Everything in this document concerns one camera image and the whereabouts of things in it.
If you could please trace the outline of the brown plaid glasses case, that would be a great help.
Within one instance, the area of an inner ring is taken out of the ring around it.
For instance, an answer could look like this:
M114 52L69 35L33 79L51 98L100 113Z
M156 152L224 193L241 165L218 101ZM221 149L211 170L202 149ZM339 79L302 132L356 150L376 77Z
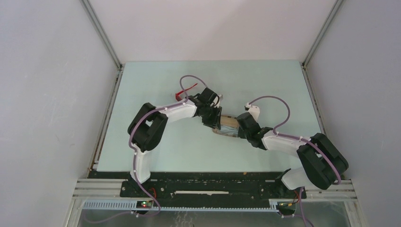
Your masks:
M239 123L234 116L221 115L220 129L212 129L212 132L222 136L238 138Z

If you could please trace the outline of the red sunglasses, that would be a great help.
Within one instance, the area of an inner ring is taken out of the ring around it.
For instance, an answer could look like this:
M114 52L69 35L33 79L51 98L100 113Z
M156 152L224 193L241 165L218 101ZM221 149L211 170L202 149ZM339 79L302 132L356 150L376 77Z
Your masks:
M195 86L197 86L197 84L198 84L198 83L195 83L195 84L192 85L191 87L186 88L186 89L184 89L184 90L181 90L181 91L177 92L177 93L175 94L175 99L176 99L176 101L181 101L181 100L182 100L181 94L184 94L185 91L188 91L188 90L194 88Z

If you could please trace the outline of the light blue cleaning cloth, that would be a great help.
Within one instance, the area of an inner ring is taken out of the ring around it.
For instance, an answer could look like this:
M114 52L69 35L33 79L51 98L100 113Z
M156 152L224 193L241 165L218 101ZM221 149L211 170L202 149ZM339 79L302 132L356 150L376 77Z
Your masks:
M220 132L223 135L231 136L231 137L238 137L238 127L228 126L228 125L221 125Z

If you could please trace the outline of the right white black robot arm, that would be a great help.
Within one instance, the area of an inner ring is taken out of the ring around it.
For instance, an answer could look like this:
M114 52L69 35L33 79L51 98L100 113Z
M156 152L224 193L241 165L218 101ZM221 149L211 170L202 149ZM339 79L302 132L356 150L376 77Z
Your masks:
M326 135L317 133L305 138L284 135L273 128L261 127L250 113L239 115L237 121L240 137L253 147L280 151L300 160L300 168L286 170L275 184L279 197L286 198L294 189L308 185L326 190L341 183L341 175L349 164Z

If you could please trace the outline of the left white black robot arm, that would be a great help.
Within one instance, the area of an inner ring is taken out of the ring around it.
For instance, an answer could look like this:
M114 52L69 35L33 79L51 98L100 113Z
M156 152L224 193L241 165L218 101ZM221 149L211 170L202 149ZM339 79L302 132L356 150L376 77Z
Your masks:
M149 192L149 183L146 181L150 178L150 151L159 145L167 124L200 117L204 126L220 129L221 100L221 95L205 88L200 94L188 96L171 105L156 107L145 103L140 108L128 127L129 147L134 152L130 171L135 180L131 185L134 194L144 197Z

